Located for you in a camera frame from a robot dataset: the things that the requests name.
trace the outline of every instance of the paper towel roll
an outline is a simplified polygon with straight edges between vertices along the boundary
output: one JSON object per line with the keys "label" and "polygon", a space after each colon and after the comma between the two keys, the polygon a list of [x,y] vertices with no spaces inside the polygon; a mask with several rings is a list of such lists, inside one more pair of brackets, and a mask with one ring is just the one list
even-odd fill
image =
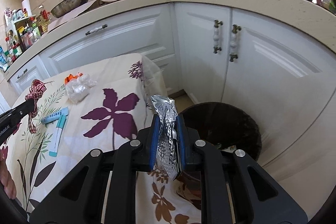
{"label": "paper towel roll", "polygon": [[23,9],[26,9],[27,12],[28,12],[28,16],[31,16],[32,15],[32,9],[30,8],[30,3],[29,3],[29,0],[24,0],[22,2],[22,10]]}

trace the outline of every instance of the human hand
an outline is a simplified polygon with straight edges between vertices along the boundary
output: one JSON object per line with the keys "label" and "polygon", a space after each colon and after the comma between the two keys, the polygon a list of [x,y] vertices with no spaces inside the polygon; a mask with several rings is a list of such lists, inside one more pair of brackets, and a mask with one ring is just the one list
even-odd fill
{"label": "human hand", "polygon": [[6,165],[6,160],[0,150],[0,182],[4,186],[5,193],[11,199],[16,198],[16,187]]}

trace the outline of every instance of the floral tablecloth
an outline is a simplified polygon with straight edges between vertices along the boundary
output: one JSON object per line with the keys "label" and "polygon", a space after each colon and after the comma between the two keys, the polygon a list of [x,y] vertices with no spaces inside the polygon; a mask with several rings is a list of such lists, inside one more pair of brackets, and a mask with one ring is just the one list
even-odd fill
{"label": "floral tablecloth", "polygon": [[[68,99],[64,78],[70,73],[88,73],[97,81],[77,105]],[[92,149],[117,149],[151,125],[153,111],[148,95],[166,95],[160,69],[140,54],[128,54],[72,69],[44,80],[47,90],[38,100],[33,119],[37,132],[29,131],[28,116],[17,132],[1,146],[15,181],[17,197],[30,213],[63,177]],[[14,107],[24,102],[28,89]],[[62,132],[57,157],[48,153],[56,123],[40,119],[64,107],[69,115]],[[136,222],[200,223],[200,200],[185,185],[171,181],[157,168],[139,173],[136,185]]]}

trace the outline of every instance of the black trash bin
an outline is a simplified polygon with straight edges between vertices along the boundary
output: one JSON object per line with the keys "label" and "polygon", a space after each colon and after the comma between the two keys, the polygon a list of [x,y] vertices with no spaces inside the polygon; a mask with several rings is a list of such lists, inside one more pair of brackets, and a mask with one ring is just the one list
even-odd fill
{"label": "black trash bin", "polygon": [[[254,160],[257,160],[261,151],[261,136],[256,122],[244,111],[234,106],[209,102],[191,106],[181,112],[187,127],[198,131],[201,139],[220,145],[225,149],[236,145]],[[178,180],[183,182],[188,190],[198,199],[189,201],[201,209],[201,175],[199,172],[182,172]]]}

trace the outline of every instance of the foil packet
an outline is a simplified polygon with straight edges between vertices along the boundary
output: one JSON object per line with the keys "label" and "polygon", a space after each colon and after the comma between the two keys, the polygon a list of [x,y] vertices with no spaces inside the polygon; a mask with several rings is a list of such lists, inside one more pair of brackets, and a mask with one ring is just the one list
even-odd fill
{"label": "foil packet", "polygon": [[176,147],[177,110],[175,101],[161,95],[152,95],[151,100],[160,119],[156,160],[159,162],[158,165],[165,169],[169,178],[174,180],[180,172],[179,155]]}

